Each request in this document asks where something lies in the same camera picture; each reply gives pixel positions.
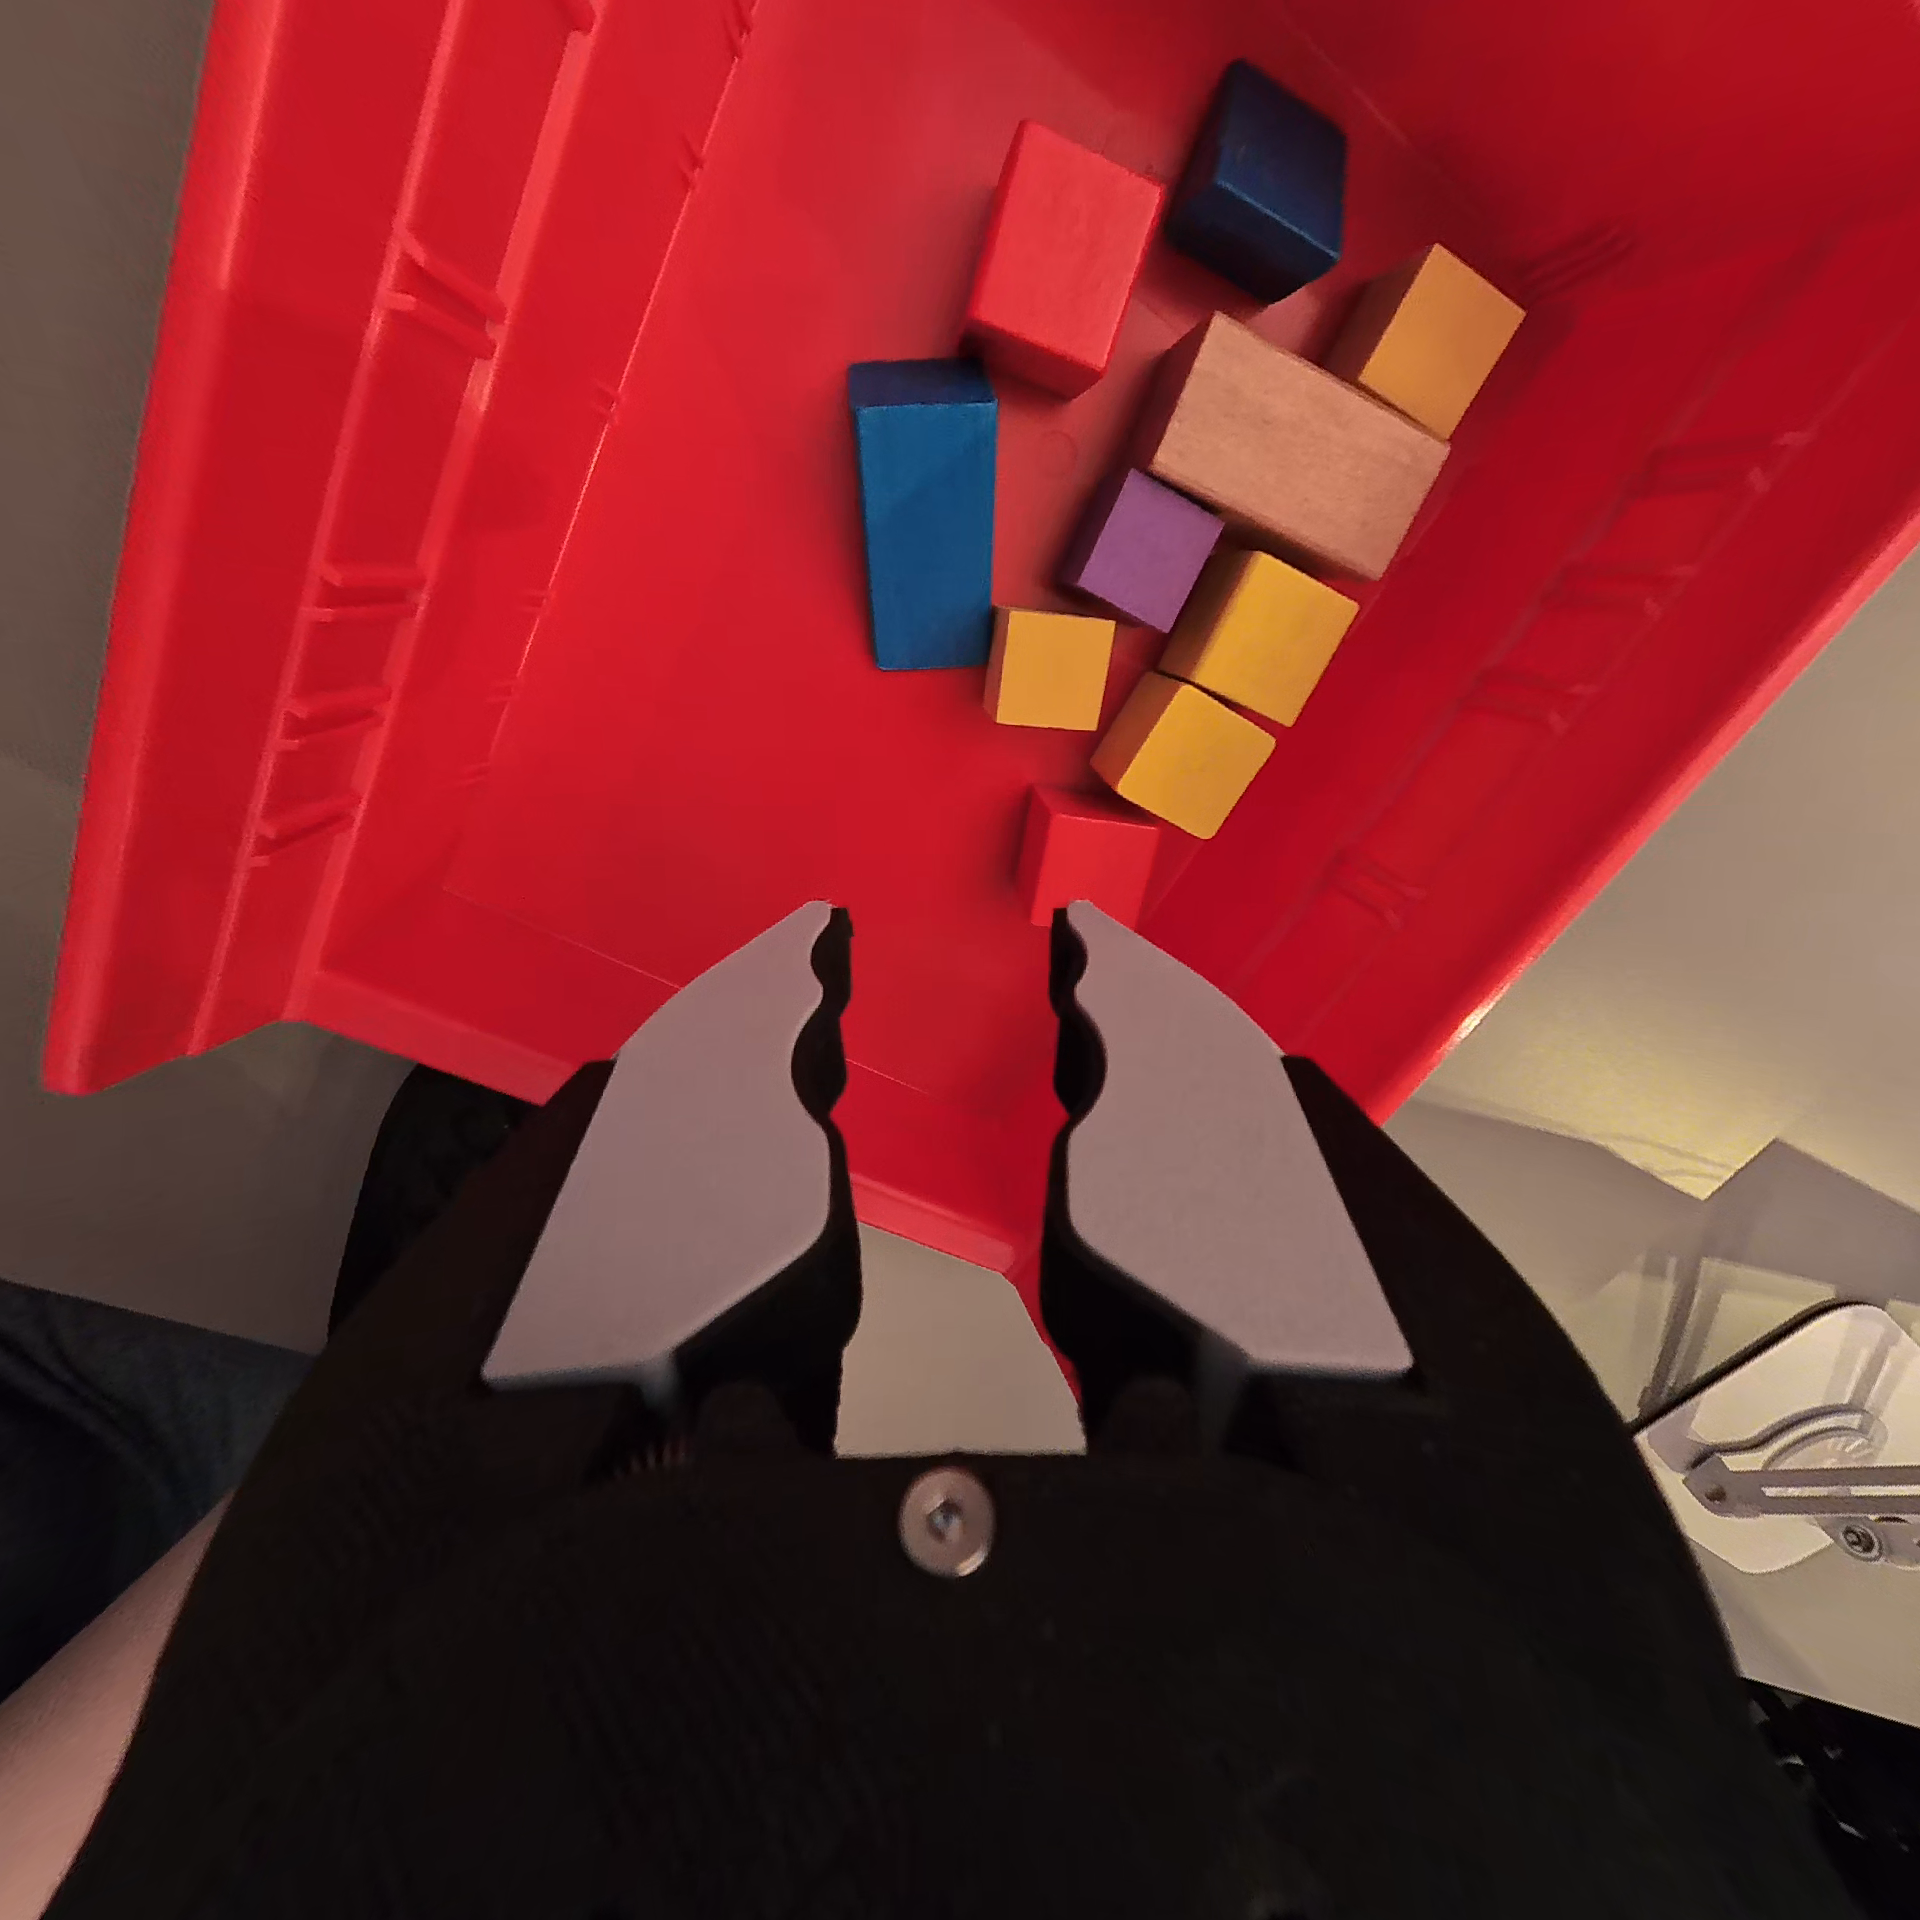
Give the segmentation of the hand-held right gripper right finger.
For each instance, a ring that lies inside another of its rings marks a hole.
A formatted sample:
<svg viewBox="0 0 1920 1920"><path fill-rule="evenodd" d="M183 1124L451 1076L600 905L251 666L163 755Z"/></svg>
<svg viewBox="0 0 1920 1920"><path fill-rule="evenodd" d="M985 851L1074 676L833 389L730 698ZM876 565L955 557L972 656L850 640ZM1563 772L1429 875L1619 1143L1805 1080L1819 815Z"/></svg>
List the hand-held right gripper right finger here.
<svg viewBox="0 0 1920 1920"><path fill-rule="evenodd" d="M1101 907L1052 916L1044 1331L1100 1447L1130 1390L1222 1441L1254 1378L1398 1380L1390 1304L1283 1047Z"/></svg>

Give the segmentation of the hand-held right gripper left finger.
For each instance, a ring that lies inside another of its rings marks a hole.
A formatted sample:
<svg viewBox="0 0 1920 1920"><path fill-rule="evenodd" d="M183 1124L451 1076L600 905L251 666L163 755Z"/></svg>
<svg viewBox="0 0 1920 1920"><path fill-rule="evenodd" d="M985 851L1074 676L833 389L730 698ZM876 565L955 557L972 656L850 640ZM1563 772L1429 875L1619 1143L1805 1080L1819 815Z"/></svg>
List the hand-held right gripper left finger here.
<svg viewBox="0 0 1920 1920"><path fill-rule="evenodd" d="M691 1428L766 1390L832 1452L862 1311L840 1019L853 922L811 900L697 974L616 1052L481 1367L491 1389L620 1384Z"/></svg>

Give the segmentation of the red cube block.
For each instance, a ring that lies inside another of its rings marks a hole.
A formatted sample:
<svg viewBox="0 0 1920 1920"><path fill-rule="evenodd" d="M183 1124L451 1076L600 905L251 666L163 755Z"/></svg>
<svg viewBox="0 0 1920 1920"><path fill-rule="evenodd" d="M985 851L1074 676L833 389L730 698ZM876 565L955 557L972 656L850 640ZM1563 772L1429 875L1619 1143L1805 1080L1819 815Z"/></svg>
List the red cube block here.
<svg viewBox="0 0 1920 1920"><path fill-rule="evenodd" d="M1162 851L1162 822L1107 789L1034 785L1020 827L1015 891L1034 925L1057 909L1089 901L1139 925Z"/></svg>

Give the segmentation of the red plastic bin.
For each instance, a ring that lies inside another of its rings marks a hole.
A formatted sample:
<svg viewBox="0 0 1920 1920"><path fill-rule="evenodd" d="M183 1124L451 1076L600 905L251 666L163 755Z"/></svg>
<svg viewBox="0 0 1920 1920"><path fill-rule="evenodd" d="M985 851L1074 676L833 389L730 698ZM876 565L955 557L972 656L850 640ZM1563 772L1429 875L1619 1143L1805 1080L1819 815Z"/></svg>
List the red plastic bin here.
<svg viewBox="0 0 1920 1920"><path fill-rule="evenodd" d="M1066 734L869 639L850 363L948 356L1041 121L1349 136L1317 353L1524 310L1142 928L1385 1118L1916 543L1916 5L213 5L53 1092L278 1019L545 1099L802 900L858 1210L1032 1295Z"/></svg>

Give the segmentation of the purple wooden cube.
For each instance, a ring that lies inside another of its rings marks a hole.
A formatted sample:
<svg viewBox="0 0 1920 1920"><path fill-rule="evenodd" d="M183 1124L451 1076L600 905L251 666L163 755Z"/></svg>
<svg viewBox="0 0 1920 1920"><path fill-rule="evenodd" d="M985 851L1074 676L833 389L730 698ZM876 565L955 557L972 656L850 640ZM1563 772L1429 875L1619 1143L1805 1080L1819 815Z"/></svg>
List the purple wooden cube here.
<svg viewBox="0 0 1920 1920"><path fill-rule="evenodd" d="M1126 621L1167 633L1224 530L1224 518L1208 505L1139 467L1119 467L1092 492L1053 582Z"/></svg>

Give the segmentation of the large blue wooden block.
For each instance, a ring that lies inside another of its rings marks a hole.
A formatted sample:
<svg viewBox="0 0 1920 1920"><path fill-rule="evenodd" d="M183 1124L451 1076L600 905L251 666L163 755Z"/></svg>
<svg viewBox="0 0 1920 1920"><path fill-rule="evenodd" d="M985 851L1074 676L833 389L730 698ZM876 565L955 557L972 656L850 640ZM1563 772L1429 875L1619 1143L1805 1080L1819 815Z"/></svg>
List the large blue wooden block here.
<svg viewBox="0 0 1920 1920"><path fill-rule="evenodd" d="M847 371L882 669L981 668L995 636L998 396L972 356Z"/></svg>

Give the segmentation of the natural wood rectangular block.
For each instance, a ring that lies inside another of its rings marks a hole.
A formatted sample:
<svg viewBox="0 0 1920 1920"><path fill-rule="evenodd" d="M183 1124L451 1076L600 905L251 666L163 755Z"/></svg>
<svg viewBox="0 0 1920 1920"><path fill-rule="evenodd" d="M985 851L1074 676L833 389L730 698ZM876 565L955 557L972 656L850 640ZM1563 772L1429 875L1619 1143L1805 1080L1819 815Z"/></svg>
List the natural wood rectangular block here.
<svg viewBox="0 0 1920 1920"><path fill-rule="evenodd" d="M1129 441L1236 534L1359 582L1386 573L1451 450L1222 310L1165 351Z"/></svg>

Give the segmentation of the small yellow wooden cube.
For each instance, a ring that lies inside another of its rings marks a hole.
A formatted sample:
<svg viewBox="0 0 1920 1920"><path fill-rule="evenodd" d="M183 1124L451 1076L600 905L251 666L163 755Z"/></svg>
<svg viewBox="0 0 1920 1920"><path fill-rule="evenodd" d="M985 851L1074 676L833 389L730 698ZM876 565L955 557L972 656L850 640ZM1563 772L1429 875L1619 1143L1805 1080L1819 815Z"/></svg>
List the small yellow wooden cube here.
<svg viewBox="0 0 1920 1920"><path fill-rule="evenodd" d="M1449 443L1526 309L1441 244L1368 281L1323 369Z"/></svg>

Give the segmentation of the red wooden block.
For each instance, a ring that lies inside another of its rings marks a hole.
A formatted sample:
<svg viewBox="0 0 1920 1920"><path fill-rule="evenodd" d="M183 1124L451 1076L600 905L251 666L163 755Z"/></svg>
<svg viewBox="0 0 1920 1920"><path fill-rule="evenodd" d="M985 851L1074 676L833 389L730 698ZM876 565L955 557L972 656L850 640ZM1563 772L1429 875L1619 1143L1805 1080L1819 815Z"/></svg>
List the red wooden block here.
<svg viewBox="0 0 1920 1920"><path fill-rule="evenodd" d="M1037 119L1007 152L962 340L991 371L1077 399L1113 358L1167 187Z"/></svg>

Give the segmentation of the dark blue wedge block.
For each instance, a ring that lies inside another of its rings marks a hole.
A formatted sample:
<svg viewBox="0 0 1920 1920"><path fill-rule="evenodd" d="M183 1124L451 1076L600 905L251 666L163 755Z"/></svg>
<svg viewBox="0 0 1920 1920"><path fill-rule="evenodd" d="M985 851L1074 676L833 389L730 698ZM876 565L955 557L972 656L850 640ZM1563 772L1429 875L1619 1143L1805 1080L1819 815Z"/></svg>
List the dark blue wedge block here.
<svg viewBox="0 0 1920 1920"><path fill-rule="evenodd" d="M1347 129L1233 59L1169 196L1165 238L1241 297L1278 304L1339 265L1347 178Z"/></svg>

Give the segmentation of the person's right forearm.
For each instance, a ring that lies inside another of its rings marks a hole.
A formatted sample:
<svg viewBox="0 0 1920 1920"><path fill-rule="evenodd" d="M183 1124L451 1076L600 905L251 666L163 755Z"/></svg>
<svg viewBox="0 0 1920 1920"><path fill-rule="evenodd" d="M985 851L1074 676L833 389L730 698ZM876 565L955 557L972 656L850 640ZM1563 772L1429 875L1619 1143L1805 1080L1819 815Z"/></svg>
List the person's right forearm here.
<svg viewBox="0 0 1920 1920"><path fill-rule="evenodd" d="M2 1703L2 1914L43 1914L99 1817L158 1657L227 1515L219 1500Z"/></svg>

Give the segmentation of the black tilted board stand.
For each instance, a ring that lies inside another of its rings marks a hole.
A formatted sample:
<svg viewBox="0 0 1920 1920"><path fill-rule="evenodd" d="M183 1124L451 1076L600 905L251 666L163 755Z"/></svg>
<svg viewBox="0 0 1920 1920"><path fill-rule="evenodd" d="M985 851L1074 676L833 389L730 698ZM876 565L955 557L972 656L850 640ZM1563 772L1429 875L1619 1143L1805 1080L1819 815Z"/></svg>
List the black tilted board stand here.
<svg viewBox="0 0 1920 1920"><path fill-rule="evenodd" d="M1692 1548L1734 1573L1819 1554L1918 1571L1918 1345L1885 1307L1788 1322L1643 1418L1635 1444Z"/></svg>

